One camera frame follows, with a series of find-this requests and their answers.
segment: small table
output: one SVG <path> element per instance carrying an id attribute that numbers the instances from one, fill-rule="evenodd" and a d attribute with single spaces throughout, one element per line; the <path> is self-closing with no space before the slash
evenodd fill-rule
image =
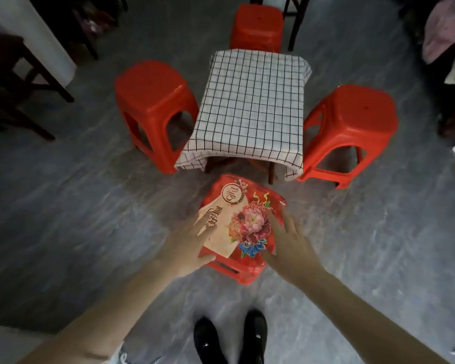
<path id="1" fill-rule="evenodd" d="M 194 132 L 176 168 L 205 170 L 207 157 L 244 157 L 303 172 L 303 87 L 311 74 L 300 57 L 227 50 L 211 57 Z"/>

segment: white tablecloth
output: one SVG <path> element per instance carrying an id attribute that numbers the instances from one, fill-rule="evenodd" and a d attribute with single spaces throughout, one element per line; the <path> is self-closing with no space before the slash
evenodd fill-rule
<path id="1" fill-rule="evenodd" d="M 300 57 L 228 50 L 211 57 L 194 132 L 176 168 L 201 168 L 207 157 L 246 157 L 303 172 L 303 87 L 311 69 Z"/>

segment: dark wooden chair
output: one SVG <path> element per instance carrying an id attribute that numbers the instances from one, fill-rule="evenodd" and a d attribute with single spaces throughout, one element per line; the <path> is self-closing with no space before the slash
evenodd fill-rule
<path id="1" fill-rule="evenodd" d="M 295 5 L 296 11 L 288 12 L 288 6 L 290 5 L 290 1 L 293 2 Z M 290 35 L 290 42 L 288 43 L 288 50 L 293 51 L 293 47 L 295 46 L 295 39 L 297 38 L 298 30 L 302 25 L 303 18 L 305 17 L 305 11 L 307 10 L 307 6 L 309 5 L 310 0 L 286 0 L 285 8 L 283 9 L 283 18 L 287 16 L 294 16 L 295 23 L 293 24 L 293 29 L 291 30 Z M 251 4 L 263 4 L 263 0 L 249 0 Z"/>
<path id="2" fill-rule="evenodd" d="M 22 58 L 32 66 L 25 79 L 13 71 L 13 67 Z M 34 83 L 37 74 L 42 75 L 48 84 Z M 51 133 L 16 108 L 34 89 L 57 91 L 67 102 L 74 102 L 74 98 L 24 45 L 22 37 L 0 34 L 0 111 L 8 115 L 0 116 L 0 131 L 5 130 L 2 124 L 28 128 L 43 139 L 53 141 L 55 137 Z"/>

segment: black shoe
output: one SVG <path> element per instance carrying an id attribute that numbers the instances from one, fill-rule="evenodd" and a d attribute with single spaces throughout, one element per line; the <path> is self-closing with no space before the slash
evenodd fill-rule
<path id="1" fill-rule="evenodd" d="M 263 313 L 258 309 L 250 310 L 244 320 L 243 349 L 238 363 L 263 364 L 267 338 L 268 325 Z"/>
<path id="2" fill-rule="evenodd" d="M 202 364 L 228 364 L 212 322 L 202 317 L 194 327 L 194 344 Z"/>

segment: concrete floor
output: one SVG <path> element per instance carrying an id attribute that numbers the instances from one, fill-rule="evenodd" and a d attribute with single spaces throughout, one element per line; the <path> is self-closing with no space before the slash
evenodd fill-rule
<path id="1" fill-rule="evenodd" d="M 59 330 L 196 210 L 220 172 L 158 172 L 132 149 L 113 81 L 142 59 L 158 59 L 178 70 L 200 101 L 210 55 L 228 47 L 245 1 L 129 0 L 120 28 L 98 40 L 100 60 L 86 60 L 68 87 L 76 102 L 42 92 L 24 106 L 57 141 L 16 128 L 0 134 L 0 324 Z M 340 84 L 363 84 L 394 97 L 400 126 L 347 190 L 315 179 L 279 181 L 273 189 L 300 215 L 331 273 L 455 362 L 448 353 L 455 345 L 455 161 L 435 134 L 396 5 L 311 0 L 293 54 L 313 69 L 306 112 Z M 228 170 L 266 183 L 243 162 Z M 268 319 L 267 362 L 360 362 L 327 318 L 269 268 L 250 287 L 208 268 L 175 281 L 130 333 L 127 349 L 141 363 L 158 355 L 163 364 L 199 362 L 192 327 L 207 314 L 235 362 L 249 306 Z"/>

